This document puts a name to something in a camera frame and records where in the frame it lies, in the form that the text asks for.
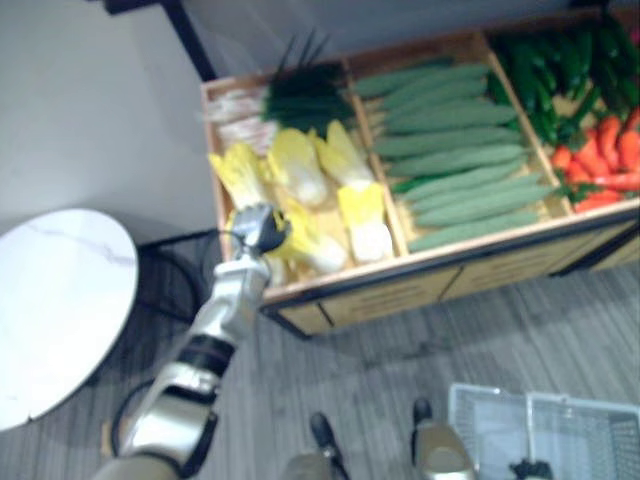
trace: white round table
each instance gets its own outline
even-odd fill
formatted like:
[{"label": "white round table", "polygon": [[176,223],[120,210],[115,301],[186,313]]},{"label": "white round table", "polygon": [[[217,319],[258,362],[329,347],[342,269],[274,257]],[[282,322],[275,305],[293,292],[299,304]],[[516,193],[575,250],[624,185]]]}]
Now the white round table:
[{"label": "white round table", "polygon": [[63,210],[0,237],[0,430],[62,402],[122,330],[136,248],[111,217]]}]

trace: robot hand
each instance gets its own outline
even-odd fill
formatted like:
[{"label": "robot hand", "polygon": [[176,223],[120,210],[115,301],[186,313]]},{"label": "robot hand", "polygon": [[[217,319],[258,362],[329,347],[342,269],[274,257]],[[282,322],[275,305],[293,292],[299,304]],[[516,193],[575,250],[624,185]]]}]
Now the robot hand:
[{"label": "robot hand", "polygon": [[213,440],[213,407],[231,357],[250,332],[270,272],[261,258],[280,246],[289,224],[270,205],[236,214],[234,259],[215,269],[211,298],[178,356],[165,365],[133,416],[120,457],[95,480],[170,480],[195,475]]}]

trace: cucumber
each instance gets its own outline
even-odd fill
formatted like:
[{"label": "cucumber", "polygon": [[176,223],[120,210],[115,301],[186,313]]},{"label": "cucumber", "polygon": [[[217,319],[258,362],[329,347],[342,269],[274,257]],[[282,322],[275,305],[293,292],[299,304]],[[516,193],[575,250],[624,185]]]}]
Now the cucumber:
[{"label": "cucumber", "polygon": [[450,175],[439,180],[434,180],[410,190],[402,199],[406,202],[415,202],[421,198],[436,195],[450,190],[463,190],[487,182],[500,180],[511,175],[524,165],[524,159],[512,160],[502,165],[476,168],[465,173]]},{"label": "cucumber", "polygon": [[474,222],[525,207],[543,199],[553,190],[550,186],[528,185],[516,190],[496,191],[493,195],[431,210],[417,216],[414,223],[420,227],[446,227]]},{"label": "cucumber", "polygon": [[438,85],[470,78],[480,79],[488,72],[489,67],[480,63],[460,65],[430,72],[387,95],[382,101],[382,107],[390,110],[402,104],[413,102],[421,93]]},{"label": "cucumber", "polygon": [[507,123],[504,124],[504,126],[505,128],[508,128],[509,130],[513,130],[514,132],[520,131],[520,122],[518,121],[517,118],[509,120]]},{"label": "cucumber", "polygon": [[362,78],[355,83],[353,88],[361,97],[378,97],[396,90],[409,82],[422,78],[425,75],[438,70],[443,70],[452,63],[453,59],[451,57],[434,59],[413,68],[406,68]]},{"label": "cucumber", "polygon": [[391,193],[401,194],[407,193],[410,190],[413,190],[420,185],[424,185],[425,183],[432,182],[433,180],[437,180],[439,178],[443,178],[443,175],[433,175],[433,176],[424,176],[424,177],[416,177],[411,180],[406,180],[404,182],[396,183],[391,185]]},{"label": "cucumber", "polygon": [[385,121],[388,133],[418,133],[466,127],[488,127],[507,123],[516,117],[513,107],[486,101],[440,105],[425,112]]},{"label": "cucumber", "polygon": [[391,177],[415,177],[454,173],[506,162],[521,157],[525,153],[526,149],[516,144],[466,147],[395,162],[391,165],[388,174]]},{"label": "cucumber", "polygon": [[439,247],[448,243],[461,242],[470,238],[481,237],[491,233],[501,232],[510,228],[531,225],[538,220],[533,212],[508,213],[493,218],[470,222],[454,227],[443,228],[409,242],[409,251],[418,252],[429,248]]},{"label": "cucumber", "polygon": [[491,195],[496,191],[506,191],[519,189],[526,185],[533,185],[540,179],[539,173],[525,175],[522,177],[509,178],[499,182],[490,182],[486,185],[480,185],[475,188],[467,188],[465,190],[453,190],[443,192],[438,195],[432,195],[422,200],[412,203],[409,208],[414,215],[433,210],[445,205],[453,205],[465,200],[471,200],[485,195]]},{"label": "cucumber", "polygon": [[507,92],[502,86],[502,82],[494,72],[489,72],[489,75],[487,76],[487,93],[498,105],[511,104],[509,97],[507,96]]},{"label": "cucumber", "polygon": [[463,101],[480,97],[485,92],[486,86],[483,81],[472,78],[446,83],[437,88],[423,92],[417,96],[413,102],[399,105],[387,111],[386,120],[398,118],[403,115],[415,114],[419,111],[430,109],[451,101]]},{"label": "cucumber", "polygon": [[382,137],[376,140],[373,145],[373,151],[384,157],[402,157],[487,143],[515,143],[520,138],[521,135],[519,133],[504,127],[475,127],[444,132]]},{"label": "cucumber", "polygon": [[511,79],[522,107],[529,113],[534,112],[536,109],[536,81],[531,64],[526,59],[516,61]]}]

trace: cabinet drawer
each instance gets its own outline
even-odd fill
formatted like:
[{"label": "cabinet drawer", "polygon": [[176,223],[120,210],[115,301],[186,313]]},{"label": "cabinet drawer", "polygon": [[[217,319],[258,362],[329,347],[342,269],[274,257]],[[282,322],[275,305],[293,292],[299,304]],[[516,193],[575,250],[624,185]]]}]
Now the cabinet drawer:
[{"label": "cabinet drawer", "polygon": [[640,236],[631,239],[626,245],[613,252],[598,263],[593,270],[604,270],[624,263],[640,260]]},{"label": "cabinet drawer", "polygon": [[465,265],[462,273],[445,292],[443,300],[555,271],[558,263],[564,264],[567,258],[573,258],[575,252],[582,251],[584,245],[598,235],[598,232],[576,235]]},{"label": "cabinet drawer", "polygon": [[336,327],[436,302],[460,268],[414,275],[384,285],[362,288],[321,302]]}]

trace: carrot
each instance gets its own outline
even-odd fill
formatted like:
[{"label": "carrot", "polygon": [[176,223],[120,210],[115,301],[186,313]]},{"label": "carrot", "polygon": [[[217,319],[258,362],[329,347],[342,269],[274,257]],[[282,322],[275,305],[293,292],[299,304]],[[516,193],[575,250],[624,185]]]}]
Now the carrot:
[{"label": "carrot", "polygon": [[564,145],[559,145],[551,156],[551,163],[554,167],[559,168],[566,173],[569,169],[569,164],[571,163],[571,150]]},{"label": "carrot", "polygon": [[591,192],[587,195],[587,198],[594,201],[613,200],[614,202],[619,202],[624,196],[616,190],[607,189],[600,192]]},{"label": "carrot", "polygon": [[620,168],[618,150],[616,150],[616,139],[618,138],[621,126],[620,119],[615,115],[606,117],[600,122],[600,125],[598,125],[598,149],[611,172],[617,172]]},{"label": "carrot", "polygon": [[590,183],[591,177],[578,162],[571,162],[567,169],[567,179],[569,183]]},{"label": "carrot", "polygon": [[586,200],[582,200],[581,202],[576,203],[573,206],[573,209],[576,213],[583,213],[589,210],[593,210],[594,208],[606,207],[607,205],[612,205],[616,203],[615,200],[594,200],[591,198],[587,198]]},{"label": "carrot", "polygon": [[623,130],[638,130],[638,128],[640,128],[640,107],[635,107],[624,122]]},{"label": "carrot", "polygon": [[627,130],[618,139],[620,164],[631,172],[640,171],[640,133]]},{"label": "carrot", "polygon": [[608,175],[609,167],[598,152],[597,134],[593,129],[587,130],[587,143],[573,154],[574,161],[578,162],[593,177]]},{"label": "carrot", "polygon": [[613,190],[634,192],[640,190],[640,171],[595,177],[593,183]]}]

